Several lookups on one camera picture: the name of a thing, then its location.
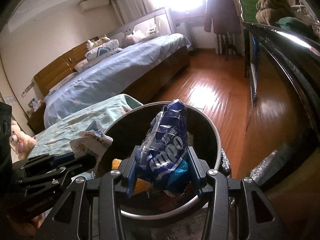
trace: trash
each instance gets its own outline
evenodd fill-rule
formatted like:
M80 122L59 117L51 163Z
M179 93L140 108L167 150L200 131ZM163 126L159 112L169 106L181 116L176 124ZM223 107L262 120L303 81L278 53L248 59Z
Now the trash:
M103 133L103 128L97 121L93 121L85 131L79 132L81 138L70 141L75 157L90 154L97 160L96 166L88 172L97 172L99 162L112 144L113 139Z
M185 161L187 108L181 100L175 99L162 107L150 125L145 140L136 151L137 175L154 188L179 196L190 182Z
M221 162L219 171L226 177L231 174L231 165L224 149L221 149Z
M257 183L258 186L261 186L280 169L282 163L277 161L277 153L278 151L273 151L250 172L250 177L255 181L255 183Z
M117 169L120 165L122 160L119 159L113 159L112 161L112 170ZM136 195L141 192L148 192L151 189L151 184L150 182L144 181L142 179L137 179L136 186L134 188L134 192L132 195Z

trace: green cloth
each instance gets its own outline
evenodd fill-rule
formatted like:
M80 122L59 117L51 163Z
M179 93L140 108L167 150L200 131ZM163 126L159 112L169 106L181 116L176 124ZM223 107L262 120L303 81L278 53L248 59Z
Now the green cloth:
M259 0L239 0L241 5L241 18L245 22L257 23L256 14L258 12L256 5Z
M313 33L312 29L305 25L301 20L293 17L281 18L276 24L284 30L292 31L312 40L317 40L318 37Z
M36 136L37 144L29 157L71 152L70 141L79 138L79 132L87 129L92 121L98 121L107 129L123 114L138 106L142 106L142 103L121 94L71 114Z

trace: paper packaging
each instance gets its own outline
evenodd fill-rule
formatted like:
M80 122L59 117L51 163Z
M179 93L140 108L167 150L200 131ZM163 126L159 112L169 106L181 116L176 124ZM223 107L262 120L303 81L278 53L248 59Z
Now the paper packaging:
M97 121L93 121L85 131L79 132L81 138L70 141L71 149L76 158L85 154L93 155L96 158L96 166L87 172L97 172L102 156L113 142L113 139L106 136L103 130Z

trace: air conditioner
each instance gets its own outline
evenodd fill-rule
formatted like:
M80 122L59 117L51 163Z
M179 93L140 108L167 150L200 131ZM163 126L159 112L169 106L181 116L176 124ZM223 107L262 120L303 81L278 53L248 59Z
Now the air conditioner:
M83 1L80 4L81 10L84 12L89 9L93 9L100 6L109 5L109 0L87 0Z

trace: pillow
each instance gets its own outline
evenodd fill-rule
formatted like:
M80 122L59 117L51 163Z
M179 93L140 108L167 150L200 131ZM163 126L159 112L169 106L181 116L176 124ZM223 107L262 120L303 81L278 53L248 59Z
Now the pillow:
M128 46L137 44L145 38L146 38L146 36L140 30L137 30L136 32L133 31L133 34L130 34L130 35L124 37L124 41L123 41L124 46L123 47L126 48Z
M52 87L49 90L48 96L54 94L60 87L63 87L65 84L67 84L71 79L73 79L76 75L78 75L78 72L71 73L70 75L66 76L64 79L62 79L58 84L56 84L54 87Z
M121 48L115 48L115 49L112 49L111 51L107 52L107 53L104 53L102 54L101 56L99 57L96 57L95 59L91 60L89 62L89 66L92 67L96 64L98 64L100 61L102 61L103 59L107 58L107 57L111 57L112 55L114 54L117 54L119 52L123 51L123 49Z
M81 60L77 65L75 65L75 70L80 72L83 68L89 65L88 60L85 58L84 60Z
M112 49L118 48L118 47L119 47L118 40L110 40L110 41L107 41L107 42L101 44L100 46L90 50L89 52L87 52L85 54L85 57L90 62L90 61L94 60L95 58L111 51Z

